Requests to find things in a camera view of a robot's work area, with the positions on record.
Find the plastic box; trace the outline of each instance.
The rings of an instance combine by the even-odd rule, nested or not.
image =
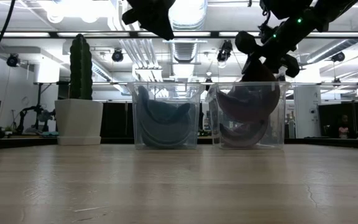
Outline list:
[[[130,83],[137,149],[195,149],[200,97],[197,83]]]
[[[221,149],[282,148],[289,83],[242,82],[211,86],[213,143]]]

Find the wooden table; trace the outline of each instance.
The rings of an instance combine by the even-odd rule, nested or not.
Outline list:
[[[358,223],[358,149],[1,149],[3,223]]]

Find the spotlight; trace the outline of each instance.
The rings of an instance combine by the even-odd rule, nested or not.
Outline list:
[[[122,49],[114,49],[111,59],[113,62],[121,62],[124,60],[124,55],[122,54]]]
[[[14,67],[14,68],[20,66],[19,55],[11,54],[11,56],[9,56],[9,58],[7,58],[6,64],[7,64],[7,66]]]
[[[219,67],[219,68],[224,68],[224,67],[226,67],[226,61],[218,62],[218,67]]]
[[[345,60],[345,54],[342,52],[339,52],[338,54],[332,56],[331,60],[333,62],[343,62]]]
[[[224,68],[226,66],[226,61],[231,56],[230,52],[233,50],[233,45],[231,44],[231,40],[225,40],[222,47],[219,49],[218,53],[218,64],[220,68]]]

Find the ceiling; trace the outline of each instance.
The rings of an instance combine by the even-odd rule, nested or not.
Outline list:
[[[47,19],[47,12],[45,8],[50,5],[51,1],[17,1],[16,8],[12,15],[8,30],[60,30],[60,31],[91,31],[91,30],[110,30],[108,26],[108,16],[111,11],[112,4],[110,0],[93,1],[92,8],[98,12],[99,19],[94,23],[83,22],[81,18],[76,17],[75,13],[65,17],[60,23],[53,24]],[[9,1],[0,1],[0,30],[4,24],[7,10],[9,8]],[[265,20],[262,15],[262,10],[258,6],[259,3],[254,1],[252,7],[247,7],[246,1],[224,1],[224,0],[209,0],[208,9],[206,13],[206,20],[203,30],[257,30]],[[269,25],[277,26],[281,23],[274,16],[272,16]],[[330,27],[330,31],[350,31],[358,29],[358,4],[342,15],[339,19],[334,21]],[[71,40],[64,39],[4,39],[2,46],[6,47],[39,47],[53,57],[62,61],[62,65],[66,66],[69,63],[69,56],[63,53],[63,46],[69,45]],[[199,65],[195,65],[193,72],[193,80],[204,80],[206,72],[211,72],[213,77],[219,76],[219,81],[233,82],[241,77],[241,69],[244,66],[247,56],[240,53],[234,46],[234,54],[227,61],[225,68],[218,68],[216,61],[216,54],[220,48],[222,39],[206,39],[205,43],[200,44],[198,50]],[[330,44],[329,39],[305,39],[298,45],[298,50],[292,52],[296,57],[301,55],[308,55],[321,47]],[[128,82],[131,80],[132,61],[124,52],[124,61],[113,63],[111,56],[115,48],[122,47],[117,39],[90,39],[88,40],[93,58],[97,60],[104,69],[117,81]],[[152,39],[157,60],[162,67],[162,76],[168,78],[172,76],[172,61],[170,48],[163,43],[161,39]],[[343,51],[346,55],[346,60],[342,63],[335,64],[333,69],[332,62],[322,61],[314,65],[306,66],[316,67],[319,69],[321,79],[324,82],[330,82],[334,76],[349,74],[358,70],[358,44],[349,47]],[[68,77],[70,72],[67,69],[61,69],[60,76]],[[346,80],[346,82],[358,82],[358,76],[354,76]]]

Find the white column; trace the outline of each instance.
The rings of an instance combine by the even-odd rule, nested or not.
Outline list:
[[[319,83],[318,68],[310,67],[295,78],[297,83]],[[294,87],[296,138],[320,137],[318,105],[321,104],[320,86]]]

